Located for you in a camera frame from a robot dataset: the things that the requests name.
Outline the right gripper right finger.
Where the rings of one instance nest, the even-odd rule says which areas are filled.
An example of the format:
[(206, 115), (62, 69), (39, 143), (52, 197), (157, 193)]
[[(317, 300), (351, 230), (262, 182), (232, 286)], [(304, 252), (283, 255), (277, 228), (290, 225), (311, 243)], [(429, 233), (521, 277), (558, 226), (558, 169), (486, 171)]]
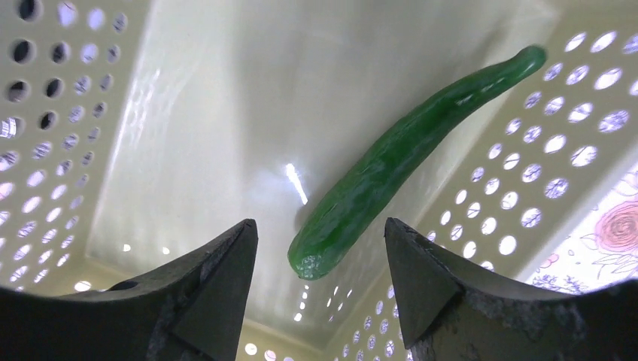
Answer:
[(635, 360), (637, 282), (574, 296), (503, 277), (401, 220), (384, 239), (416, 360)]

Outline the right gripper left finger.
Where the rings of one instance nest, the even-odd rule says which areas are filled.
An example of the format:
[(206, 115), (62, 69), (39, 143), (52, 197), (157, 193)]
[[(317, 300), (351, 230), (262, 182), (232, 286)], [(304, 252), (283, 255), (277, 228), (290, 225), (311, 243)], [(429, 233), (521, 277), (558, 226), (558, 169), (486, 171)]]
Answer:
[(104, 291), (1, 291), (3, 360), (233, 360), (257, 255), (243, 220)]

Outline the green plastic basket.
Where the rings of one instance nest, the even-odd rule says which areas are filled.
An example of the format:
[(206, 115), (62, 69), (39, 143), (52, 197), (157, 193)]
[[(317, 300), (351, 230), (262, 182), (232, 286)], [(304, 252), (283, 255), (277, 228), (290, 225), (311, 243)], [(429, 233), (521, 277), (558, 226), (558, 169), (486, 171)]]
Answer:
[[(294, 236), (385, 131), (530, 45), (541, 69), (454, 128), (328, 275), (294, 274)], [(104, 291), (252, 219), (233, 360), (416, 360), (388, 219), (527, 284), (633, 165), (635, 1), (1, 3), (1, 291)]]

